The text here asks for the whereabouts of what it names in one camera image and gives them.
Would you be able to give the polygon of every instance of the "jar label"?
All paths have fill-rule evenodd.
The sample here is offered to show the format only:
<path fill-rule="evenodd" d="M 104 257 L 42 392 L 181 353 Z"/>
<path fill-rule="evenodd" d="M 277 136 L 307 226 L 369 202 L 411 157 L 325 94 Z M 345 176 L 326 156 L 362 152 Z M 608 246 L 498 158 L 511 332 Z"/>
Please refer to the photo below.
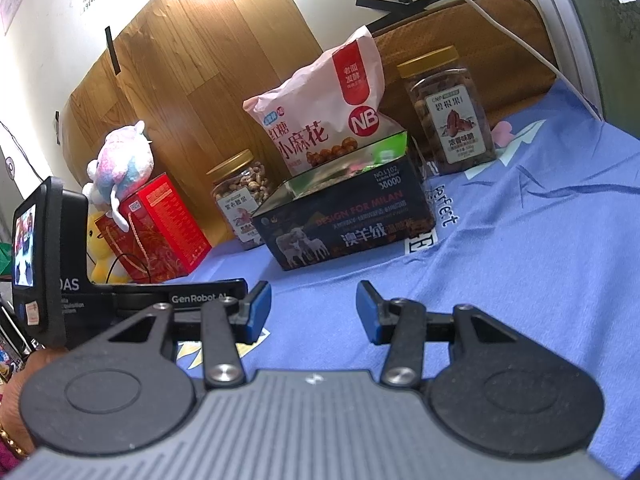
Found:
<path fill-rule="evenodd" d="M 425 101 L 449 164 L 486 151 L 478 117 L 464 85 L 430 95 Z"/>
<path fill-rule="evenodd" d="M 261 243 L 258 231 L 251 223 L 251 213 L 258 209 L 258 203 L 246 187 L 222 197 L 218 200 L 218 207 L 242 243 L 251 240 Z"/>

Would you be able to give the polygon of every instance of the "nut jar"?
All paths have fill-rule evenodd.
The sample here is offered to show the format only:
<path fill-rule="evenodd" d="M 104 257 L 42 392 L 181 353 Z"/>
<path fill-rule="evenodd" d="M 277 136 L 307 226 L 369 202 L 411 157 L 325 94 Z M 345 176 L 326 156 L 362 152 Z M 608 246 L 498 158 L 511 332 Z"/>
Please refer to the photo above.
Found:
<path fill-rule="evenodd" d="M 440 174 L 495 160 L 491 128 L 455 46 L 398 65 Z"/>
<path fill-rule="evenodd" d="M 262 245 L 264 242 L 251 222 L 251 215 L 273 192 L 273 182 L 264 164 L 255 160 L 250 150 L 244 150 L 207 174 L 214 181 L 211 196 L 242 248 L 248 250 Z"/>

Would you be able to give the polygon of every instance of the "human hand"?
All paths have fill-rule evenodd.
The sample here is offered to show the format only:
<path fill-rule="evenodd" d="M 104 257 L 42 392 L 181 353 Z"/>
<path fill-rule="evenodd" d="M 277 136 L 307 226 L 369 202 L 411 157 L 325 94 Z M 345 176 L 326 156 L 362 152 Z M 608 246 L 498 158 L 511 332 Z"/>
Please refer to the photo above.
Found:
<path fill-rule="evenodd" d="M 29 436 L 27 428 L 24 427 L 18 404 L 24 383 L 38 370 L 47 366 L 53 360 L 63 356 L 65 349 L 44 349 L 32 354 L 27 360 L 24 370 L 12 375 L 9 382 L 4 386 L 2 403 L 0 404 L 0 424 L 7 432 L 15 445 L 25 453 L 32 453 L 34 450 L 33 441 Z"/>

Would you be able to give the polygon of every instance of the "black box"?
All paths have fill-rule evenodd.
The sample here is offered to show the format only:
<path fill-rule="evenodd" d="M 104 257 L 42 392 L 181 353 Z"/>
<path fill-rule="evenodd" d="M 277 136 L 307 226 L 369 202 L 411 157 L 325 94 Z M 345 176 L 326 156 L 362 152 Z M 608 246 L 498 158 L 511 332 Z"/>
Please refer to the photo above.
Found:
<path fill-rule="evenodd" d="M 283 269 L 433 229 L 414 145 L 396 134 L 284 182 L 252 221 Z"/>

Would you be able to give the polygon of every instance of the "pastel plush toy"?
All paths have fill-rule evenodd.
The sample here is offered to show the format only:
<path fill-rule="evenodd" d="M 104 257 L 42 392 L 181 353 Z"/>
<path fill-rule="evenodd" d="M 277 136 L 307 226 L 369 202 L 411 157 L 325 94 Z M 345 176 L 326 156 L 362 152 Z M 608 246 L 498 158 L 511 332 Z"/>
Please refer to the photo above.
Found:
<path fill-rule="evenodd" d="M 116 262 L 113 265 L 116 256 L 111 251 L 107 240 L 102 236 L 100 229 L 98 229 L 95 221 L 100 218 L 103 213 L 92 213 L 89 215 L 86 224 L 86 249 L 91 256 L 91 259 L 95 262 L 94 270 L 91 272 L 90 279 L 94 283 L 106 283 L 107 277 L 109 283 L 129 283 L 131 278 L 127 274 L 120 262 Z"/>
<path fill-rule="evenodd" d="M 120 202 L 144 186 L 154 169 L 144 129 L 145 123 L 138 121 L 135 126 L 112 131 L 104 139 L 98 158 L 86 167 L 92 182 L 82 188 L 82 193 L 99 211 L 112 216 L 124 232 L 129 231 L 129 224 L 118 211 Z"/>

